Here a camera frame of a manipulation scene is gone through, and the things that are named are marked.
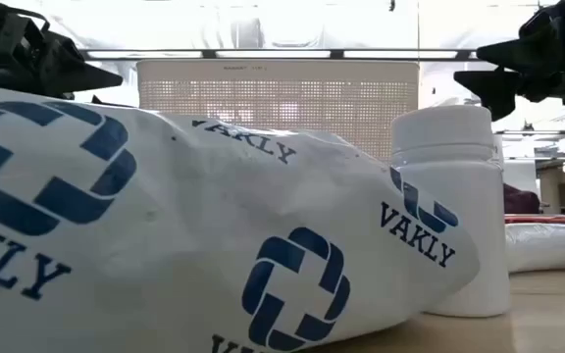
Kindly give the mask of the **white plastic pill bottle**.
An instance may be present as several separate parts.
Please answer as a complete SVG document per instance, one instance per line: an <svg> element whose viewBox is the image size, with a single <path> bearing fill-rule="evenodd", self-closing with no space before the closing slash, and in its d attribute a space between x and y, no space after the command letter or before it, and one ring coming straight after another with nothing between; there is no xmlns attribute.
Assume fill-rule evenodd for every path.
<svg viewBox="0 0 565 353"><path fill-rule="evenodd" d="M467 285L429 312L450 317L493 317L510 308L505 255L502 170L493 160L489 110L440 106L396 118L391 161L404 179L429 191L472 237L480 270Z"/></svg>

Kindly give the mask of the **white pouch with blue print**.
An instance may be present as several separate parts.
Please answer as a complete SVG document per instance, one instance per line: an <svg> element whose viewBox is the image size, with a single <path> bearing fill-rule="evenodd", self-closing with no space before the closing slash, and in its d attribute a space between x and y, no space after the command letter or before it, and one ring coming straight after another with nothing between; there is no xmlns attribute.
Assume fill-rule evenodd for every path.
<svg viewBox="0 0 565 353"><path fill-rule="evenodd" d="M0 88L0 353L282 353L478 272L459 215L323 132Z"/></svg>

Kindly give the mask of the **white perforated plastic basket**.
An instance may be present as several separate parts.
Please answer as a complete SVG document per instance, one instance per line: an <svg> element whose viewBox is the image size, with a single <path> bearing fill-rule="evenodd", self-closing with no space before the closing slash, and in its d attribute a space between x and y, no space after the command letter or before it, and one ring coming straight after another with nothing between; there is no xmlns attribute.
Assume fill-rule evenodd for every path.
<svg viewBox="0 0 565 353"><path fill-rule="evenodd" d="M412 62L180 59L137 63L139 106L261 129L334 133L369 155L391 155L391 122L418 107Z"/></svg>

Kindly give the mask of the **maroon cloth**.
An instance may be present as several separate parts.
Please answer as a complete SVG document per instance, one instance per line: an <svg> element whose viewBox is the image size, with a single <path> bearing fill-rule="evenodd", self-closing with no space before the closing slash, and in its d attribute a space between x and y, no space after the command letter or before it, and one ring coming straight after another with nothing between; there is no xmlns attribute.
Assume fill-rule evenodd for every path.
<svg viewBox="0 0 565 353"><path fill-rule="evenodd" d="M507 183L503 184L505 214L538 214L540 201L532 191L521 190Z"/></svg>

